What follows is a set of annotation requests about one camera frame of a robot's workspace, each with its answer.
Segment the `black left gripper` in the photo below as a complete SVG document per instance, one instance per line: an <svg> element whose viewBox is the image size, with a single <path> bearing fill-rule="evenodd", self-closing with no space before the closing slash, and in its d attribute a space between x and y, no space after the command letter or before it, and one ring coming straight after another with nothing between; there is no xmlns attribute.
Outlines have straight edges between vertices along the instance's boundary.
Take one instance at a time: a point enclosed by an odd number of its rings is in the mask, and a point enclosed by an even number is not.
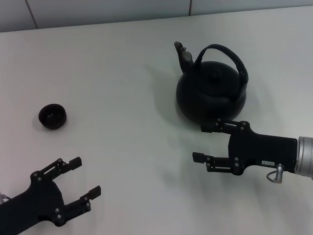
<svg viewBox="0 0 313 235"><path fill-rule="evenodd" d="M68 163L59 158L31 174L29 188L0 205L0 233L18 235L42 221L50 221L61 227L66 224L66 219L74 219L91 211L90 200L101 195L100 186L78 200L65 204L61 191L53 182L61 174L81 166L80 157Z"/></svg>

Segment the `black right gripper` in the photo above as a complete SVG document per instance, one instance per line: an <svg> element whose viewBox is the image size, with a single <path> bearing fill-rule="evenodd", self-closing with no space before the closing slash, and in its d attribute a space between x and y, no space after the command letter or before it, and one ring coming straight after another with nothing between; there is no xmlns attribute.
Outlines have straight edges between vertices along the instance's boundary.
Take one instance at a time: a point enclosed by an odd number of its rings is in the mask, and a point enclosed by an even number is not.
<svg viewBox="0 0 313 235"><path fill-rule="evenodd" d="M248 122L222 119L202 125L201 131L230 134L229 158L193 152L193 161L205 164L208 172L242 175L249 166L276 168L282 164L285 171L295 173L297 139L257 134Z"/></svg>

